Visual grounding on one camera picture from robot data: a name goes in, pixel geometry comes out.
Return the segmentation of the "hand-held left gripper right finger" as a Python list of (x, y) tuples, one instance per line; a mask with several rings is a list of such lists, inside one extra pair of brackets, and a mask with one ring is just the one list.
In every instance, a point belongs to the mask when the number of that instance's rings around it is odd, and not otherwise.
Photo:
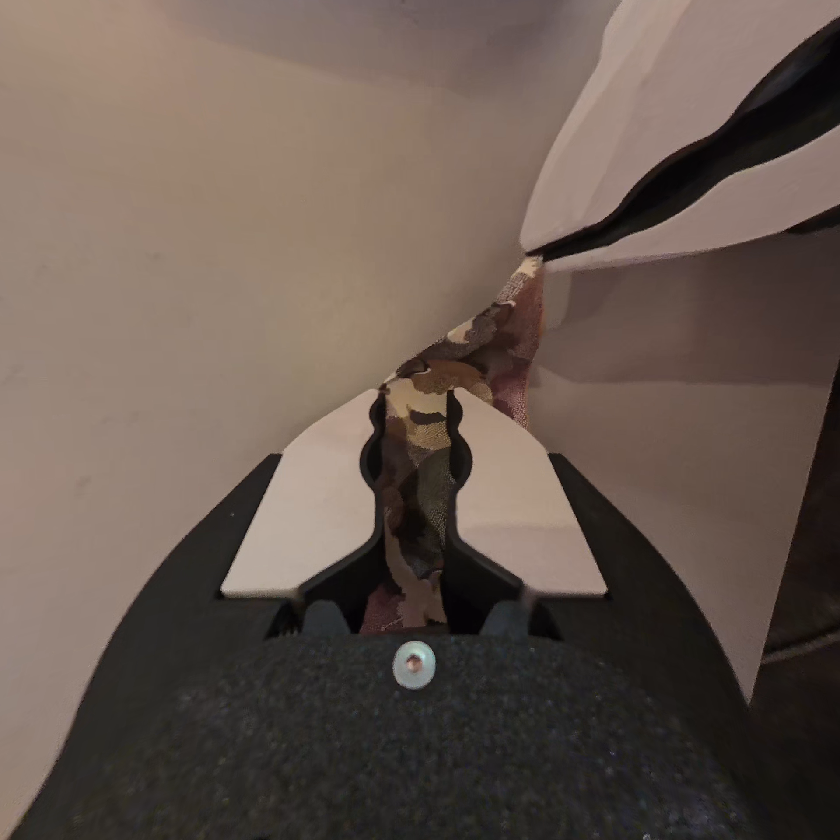
[(445, 526), (445, 614), (478, 632), (497, 604), (595, 602), (608, 593), (546, 448), (466, 388), (447, 394), (454, 487)]

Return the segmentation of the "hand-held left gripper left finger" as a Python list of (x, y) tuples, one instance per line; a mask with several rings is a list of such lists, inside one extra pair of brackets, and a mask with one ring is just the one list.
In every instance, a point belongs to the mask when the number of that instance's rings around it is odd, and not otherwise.
[(375, 483), (382, 470), (384, 396), (369, 390), (285, 448), (221, 585), (226, 599), (334, 602), (358, 632), (385, 576)]

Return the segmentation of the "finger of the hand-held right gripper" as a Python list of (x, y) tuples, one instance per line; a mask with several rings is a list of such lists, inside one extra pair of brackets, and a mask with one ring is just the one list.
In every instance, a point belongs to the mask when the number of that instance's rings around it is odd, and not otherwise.
[(521, 229), (527, 254), (606, 219), (670, 155), (792, 86), (838, 86), (838, 1), (621, 2)]
[(546, 263), (620, 266), (838, 225), (838, 86), (792, 86), (670, 155)]

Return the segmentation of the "bird patterned origami paper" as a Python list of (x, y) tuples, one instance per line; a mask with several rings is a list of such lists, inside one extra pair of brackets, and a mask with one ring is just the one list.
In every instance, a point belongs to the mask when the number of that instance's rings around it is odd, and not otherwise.
[(447, 394), (462, 388), (529, 427), (529, 380), (543, 330), (543, 262), (528, 257), (488, 308), (404, 362), (381, 385), (385, 431), (376, 481), (387, 572), (370, 594), (362, 634), (447, 623)]

